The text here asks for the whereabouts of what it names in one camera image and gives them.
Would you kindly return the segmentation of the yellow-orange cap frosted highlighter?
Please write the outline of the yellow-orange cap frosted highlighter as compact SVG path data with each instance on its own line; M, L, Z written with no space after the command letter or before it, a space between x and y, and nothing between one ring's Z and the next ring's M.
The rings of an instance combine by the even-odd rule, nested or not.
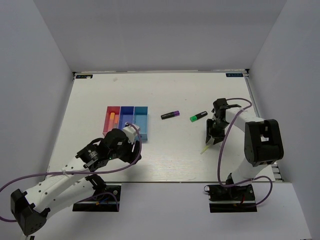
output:
M115 113L111 112L109 116L109 122L108 122L108 131L111 131L114 127L114 119L115 119Z

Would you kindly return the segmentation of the purple cap black highlighter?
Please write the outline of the purple cap black highlighter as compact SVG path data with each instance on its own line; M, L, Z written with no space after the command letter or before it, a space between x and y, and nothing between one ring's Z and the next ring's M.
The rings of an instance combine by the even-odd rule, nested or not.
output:
M172 112L169 112L169 113L162 114L160 117L161 117L162 120L166 120L166 119L177 117L179 115L180 115L180 112L178 110L176 110L176 111L172 111Z

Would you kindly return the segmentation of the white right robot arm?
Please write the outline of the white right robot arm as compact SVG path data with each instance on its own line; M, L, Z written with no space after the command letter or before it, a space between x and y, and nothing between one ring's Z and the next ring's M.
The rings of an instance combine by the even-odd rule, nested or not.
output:
M279 123L249 113L248 106L230 104L226 98L213 102L212 118L206 121L206 146L220 144L217 161L217 181L226 188L226 195L236 200L244 187L262 178L260 172L284 157L284 147ZM225 182L221 180L223 150L232 127L244 133L244 160L231 172Z

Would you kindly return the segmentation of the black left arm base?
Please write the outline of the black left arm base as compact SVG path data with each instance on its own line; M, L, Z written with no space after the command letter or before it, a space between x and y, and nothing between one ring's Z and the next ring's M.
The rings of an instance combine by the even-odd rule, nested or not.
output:
M90 195L73 204L73 212L119 212L121 202L121 183L107 183L99 175L86 176Z

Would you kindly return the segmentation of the thin yellow highlighter pen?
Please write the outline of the thin yellow highlighter pen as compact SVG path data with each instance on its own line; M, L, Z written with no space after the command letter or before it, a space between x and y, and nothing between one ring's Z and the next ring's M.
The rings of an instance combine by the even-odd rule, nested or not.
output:
M200 154L202 155L205 151L208 150L208 148L211 146L211 144L207 144L203 149L202 151L200 152Z

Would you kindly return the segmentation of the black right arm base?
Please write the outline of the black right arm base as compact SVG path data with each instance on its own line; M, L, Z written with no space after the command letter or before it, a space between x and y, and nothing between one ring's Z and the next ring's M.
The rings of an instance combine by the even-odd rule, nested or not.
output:
M206 185L204 192L209 196L210 213L255 213L256 197L251 184L247 186L222 187Z

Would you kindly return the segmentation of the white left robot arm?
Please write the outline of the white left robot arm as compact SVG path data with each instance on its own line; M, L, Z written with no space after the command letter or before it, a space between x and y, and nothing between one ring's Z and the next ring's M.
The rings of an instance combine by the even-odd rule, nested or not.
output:
M114 159L130 166L141 159L140 127L127 123L105 137L96 138L76 153L61 174L48 176L37 185L10 195L10 210L25 236L40 230L57 212L83 200L99 200L107 192L105 181L95 173Z

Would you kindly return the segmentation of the orange cap grey highlighter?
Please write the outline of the orange cap grey highlighter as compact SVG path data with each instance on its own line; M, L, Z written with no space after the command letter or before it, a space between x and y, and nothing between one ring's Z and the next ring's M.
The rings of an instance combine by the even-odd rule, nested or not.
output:
M119 124L119 115L116 115L116 116L114 117L113 126L114 126L115 128L117 128L117 127L118 127L118 124Z

